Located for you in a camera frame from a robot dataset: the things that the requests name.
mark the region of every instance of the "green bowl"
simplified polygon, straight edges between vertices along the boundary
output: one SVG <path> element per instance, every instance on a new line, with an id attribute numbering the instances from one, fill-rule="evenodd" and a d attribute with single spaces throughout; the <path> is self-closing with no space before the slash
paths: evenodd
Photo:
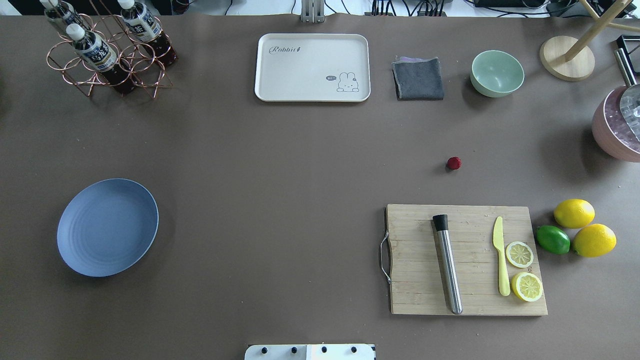
<path id="1" fill-rule="evenodd" d="M 471 83 L 488 97 L 503 97 L 518 90 L 524 69 L 516 58 L 499 50 L 479 53 L 471 64 Z"/>

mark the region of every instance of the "black cap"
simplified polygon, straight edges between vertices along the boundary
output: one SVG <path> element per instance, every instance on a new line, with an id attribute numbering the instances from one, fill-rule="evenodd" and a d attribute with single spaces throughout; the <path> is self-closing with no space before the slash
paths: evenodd
<path id="1" fill-rule="evenodd" d="M 447 214 L 434 216 L 433 223 L 436 225 L 436 231 L 449 230 L 449 223 L 447 222 Z"/>

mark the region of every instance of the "small red ball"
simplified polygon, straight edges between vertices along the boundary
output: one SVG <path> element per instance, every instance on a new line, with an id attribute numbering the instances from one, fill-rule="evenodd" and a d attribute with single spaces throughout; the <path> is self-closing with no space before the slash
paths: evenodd
<path id="1" fill-rule="evenodd" d="M 447 167 L 451 170 L 457 170 L 462 166 L 462 160 L 459 157 L 454 156 L 447 161 Z"/>

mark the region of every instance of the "knife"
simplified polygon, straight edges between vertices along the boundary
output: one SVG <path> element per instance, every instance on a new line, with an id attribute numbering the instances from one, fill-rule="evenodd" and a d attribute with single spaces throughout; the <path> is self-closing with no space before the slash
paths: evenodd
<path id="1" fill-rule="evenodd" d="M 449 223 L 447 215 L 436 215 L 433 217 L 433 224 L 436 227 L 436 233 L 440 239 L 440 254 L 442 263 L 444 264 L 445 280 L 447 282 L 447 292 L 449 293 L 449 305 L 451 312 L 462 314 L 462 299 L 460 297 L 460 289 L 458 288 L 458 277 L 456 276 L 456 265 L 453 261 L 453 249 L 451 248 L 451 239 L 449 239 Z"/>
<path id="2" fill-rule="evenodd" d="M 509 296 L 509 275 L 507 274 L 507 262 L 504 258 L 504 238 L 502 237 L 502 217 L 495 219 L 493 226 L 493 246 L 498 250 L 498 289 L 502 296 Z"/>

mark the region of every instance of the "cutting board handle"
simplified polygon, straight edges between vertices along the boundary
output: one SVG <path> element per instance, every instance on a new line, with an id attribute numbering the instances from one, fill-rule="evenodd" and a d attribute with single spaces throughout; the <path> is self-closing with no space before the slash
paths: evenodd
<path id="1" fill-rule="evenodd" d="M 387 249 L 388 249 L 388 245 L 389 245 L 389 230 L 385 231 L 385 237 L 382 238 L 382 242 L 380 242 L 380 268 L 382 269 L 382 272 L 387 277 L 387 282 L 389 283 L 389 285 L 391 285 L 391 277 L 389 276 L 389 274 L 385 270 L 385 264 L 384 264 L 384 261 L 382 259 L 382 246 L 385 244 L 385 241 L 387 242 Z"/>

